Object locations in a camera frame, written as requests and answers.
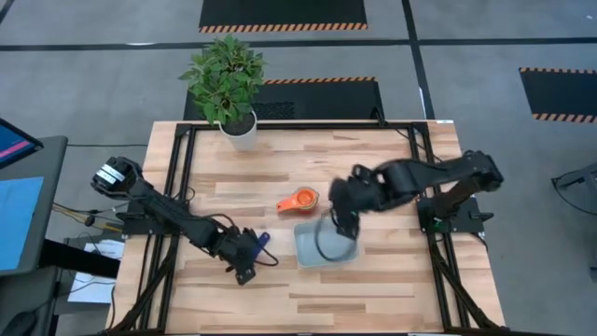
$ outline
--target gray bowl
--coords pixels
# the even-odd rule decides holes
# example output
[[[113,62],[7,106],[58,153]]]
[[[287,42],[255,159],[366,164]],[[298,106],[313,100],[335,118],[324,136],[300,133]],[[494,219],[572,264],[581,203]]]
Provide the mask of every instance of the gray bowl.
[[[322,252],[333,259],[346,254],[353,246],[353,250],[343,259],[332,262],[325,260],[317,252],[315,247],[315,227],[317,219],[312,222],[302,223],[295,226],[295,244],[297,247],[298,265],[303,268],[321,267],[346,263],[358,256],[358,246],[352,240],[336,233],[336,227],[329,217],[323,219],[321,232],[319,233],[319,246]]]

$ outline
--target wooden table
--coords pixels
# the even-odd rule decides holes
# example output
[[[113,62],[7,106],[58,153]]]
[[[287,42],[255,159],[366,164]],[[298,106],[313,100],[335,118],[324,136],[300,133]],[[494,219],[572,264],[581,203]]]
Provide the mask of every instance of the wooden table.
[[[441,159],[459,157],[454,125],[428,124],[435,154]],[[153,127],[144,176],[156,190],[164,188],[175,126],[176,122],[156,122]],[[234,151],[220,132],[199,132],[189,179],[197,193],[190,202],[191,212],[224,212],[240,227],[254,228],[257,234],[269,232],[272,238],[267,248],[280,265],[257,265],[257,276],[239,287],[233,273],[224,272],[225,263],[182,239],[166,331],[441,331],[426,239],[413,203],[383,214],[363,215],[359,257],[324,269],[297,265],[293,227],[310,219],[278,217],[275,210],[283,197],[308,186],[322,195],[320,213],[328,207],[326,196],[333,177],[346,177],[356,163],[374,167],[409,157],[409,141],[394,130],[259,131],[257,150],[249,153]],[[503,324],[484,246],[470,234],[452,237],[465,288],[489,318]],[[126,243],[115,291],[117,321],[135,301],[145,243],[145,236],[134,236]],[[446,287],[457,326],[455,299],[447,283]],[[154,304],[150,326],[157,321],[158,309]]]

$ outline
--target concrete floor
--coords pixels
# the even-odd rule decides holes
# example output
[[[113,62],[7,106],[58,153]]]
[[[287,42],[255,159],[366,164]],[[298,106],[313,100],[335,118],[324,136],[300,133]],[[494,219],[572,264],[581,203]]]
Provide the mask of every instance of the concrete floor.
[[[410,0],[420,38],[597,36],[593,0]],[[365,0],[367,32],[238,35],[246,40],[407,38],[400,2]],[[201,1],[15,0],[0,24],[0,45],[208,41],[197,25]],[[35,136],[71,143],[147,141],[155,120],[181,119],[185,84],[176,78],[195,50],[0,52],[0,106]],[[388,119],[421,119],[409,47],[263,49],[266,77],[376,76]],[[591,335],[597,284],[588,265],[597,221],[566,205],[549,179],[596,160],[595,126],[533,120],[518,75],[521,66],[597,69],[597,46],[423,47],[438,119],[454,119],[464,149],[497,161],[506,183],[480,194],[495,212],[487,228],[490,259],[507,324],[517,330]],[[143,148],[69,148],[57,202],[111,204],[89,188],[109,156],[143,161]],[[583,189],[566,196],[597,211]],[[84,228],[52,217],[48,237]],[[59,335],[104,326],[106,309],[61,318]]]

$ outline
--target paper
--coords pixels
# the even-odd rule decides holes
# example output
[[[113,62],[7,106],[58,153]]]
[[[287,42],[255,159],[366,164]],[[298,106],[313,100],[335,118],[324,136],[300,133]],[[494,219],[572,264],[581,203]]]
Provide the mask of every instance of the paper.
[[[93,252],[96,249],[95,246],[97,246],[97,249],[102,256],[112,259],[122,258],[124,243],[113,240],[102,240],[95,245],[93,243],[86,243],[84,250],[87,252]],[[83,289],[80,289],[90,283],[97,284],[89,285]],[[71,288],[72,293],[68,296],[68,301],[110,303],[112,301],[112,287],[114,287],[115,283],[115,279],[77,272],[75,276],[75,282]]]
[[[43,184],[43,176],[0,181],[0,271],[14,270],[21,262]]]

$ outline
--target green plant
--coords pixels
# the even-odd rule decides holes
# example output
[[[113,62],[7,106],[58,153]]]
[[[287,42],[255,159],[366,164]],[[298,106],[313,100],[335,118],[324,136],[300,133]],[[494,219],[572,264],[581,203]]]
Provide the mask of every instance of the green plant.
[[[255,54],[232,35],[191,56],[188,81],[193,102],[210,124],[238,122],[251,113],[257,86],[263,84],[263,54]]]

